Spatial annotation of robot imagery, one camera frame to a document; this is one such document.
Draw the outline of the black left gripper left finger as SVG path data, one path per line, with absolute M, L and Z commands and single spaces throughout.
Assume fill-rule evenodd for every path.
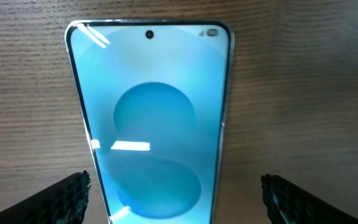
M 76 172 L 0 212 L 0 224 L 82 224 L 91 187 L 87 171 Z

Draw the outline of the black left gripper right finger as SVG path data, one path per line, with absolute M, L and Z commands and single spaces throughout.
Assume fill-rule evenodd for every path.
M 272 224 L 358 224 L 358 219 L 280 177 L 261 177 L 262 201 Z

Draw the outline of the light blue Galaxy smartphone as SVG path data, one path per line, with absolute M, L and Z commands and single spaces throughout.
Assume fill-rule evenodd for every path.
M 109 223 L 212 223 L 235 35 L 214 20 L 77 20 L 65 45 Z

